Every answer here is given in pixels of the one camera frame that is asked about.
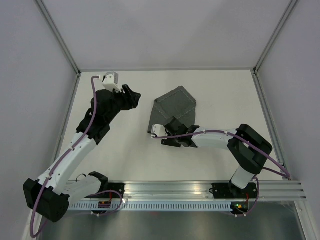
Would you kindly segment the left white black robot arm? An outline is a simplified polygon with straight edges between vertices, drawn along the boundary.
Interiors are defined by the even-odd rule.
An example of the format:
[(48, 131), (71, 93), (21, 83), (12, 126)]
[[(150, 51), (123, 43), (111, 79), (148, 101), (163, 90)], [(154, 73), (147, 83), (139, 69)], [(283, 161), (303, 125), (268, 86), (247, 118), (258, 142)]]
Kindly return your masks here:
[(102, 141), (110, 131), (110, 124), (121, 111), (135, 109), (141, 94), (126, 84), (119, 92), (107, 89), (94, 93), (84, 119), (65, 152), (36, 180), (27, 179), (23, 184), (26, 204), (47, 220), (56, 223), (67, 212), (70, 205), (96, 195), (104, 198), (109, 193), (109, 179), (91, 172), (84, 180), (67, 186), (71, 175), (84, 158)]

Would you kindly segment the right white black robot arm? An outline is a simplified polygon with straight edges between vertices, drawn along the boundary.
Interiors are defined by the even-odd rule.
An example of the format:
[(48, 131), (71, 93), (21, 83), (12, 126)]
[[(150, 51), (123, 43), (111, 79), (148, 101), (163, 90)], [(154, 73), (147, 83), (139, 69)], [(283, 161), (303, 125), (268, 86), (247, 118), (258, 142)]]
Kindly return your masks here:
[(154, 139), (170, 147), (212, 147), (230, 151), (239, 167), (228, 183), (228, 192), (235, 198), (241, 197), (253, 177), (259, 175), (273, 150), (271, 144), (247, 124), (230, 130), (214, 130), (198, 125), (190, 127), (177, 118), (165, 125), (155, 124), (151, 131)]

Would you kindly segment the grey cloth napkin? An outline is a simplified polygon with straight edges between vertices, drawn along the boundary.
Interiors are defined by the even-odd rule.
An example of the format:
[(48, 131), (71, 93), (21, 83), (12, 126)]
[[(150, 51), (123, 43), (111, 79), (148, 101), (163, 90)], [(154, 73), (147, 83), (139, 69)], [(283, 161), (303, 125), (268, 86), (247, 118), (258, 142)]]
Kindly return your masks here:
[(158, 97), (153, 102), (147, 133), (151, 133), (153, 125), (164, 126), (172, 117), (187, 127), (195, 125), (196, 106), (196, 99), (183, 86)]

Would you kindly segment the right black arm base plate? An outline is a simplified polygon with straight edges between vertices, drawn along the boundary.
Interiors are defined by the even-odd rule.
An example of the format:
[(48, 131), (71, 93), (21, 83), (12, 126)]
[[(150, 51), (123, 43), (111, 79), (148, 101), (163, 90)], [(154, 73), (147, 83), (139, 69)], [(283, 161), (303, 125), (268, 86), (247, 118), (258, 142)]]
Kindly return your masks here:
[(211, 184), (209, 192), (214, 199), (255, 199), (258, 195), (258, 188), (255, 183), (249, 183), (244, 189), (240, 189), (232, 183), (214, 182)]

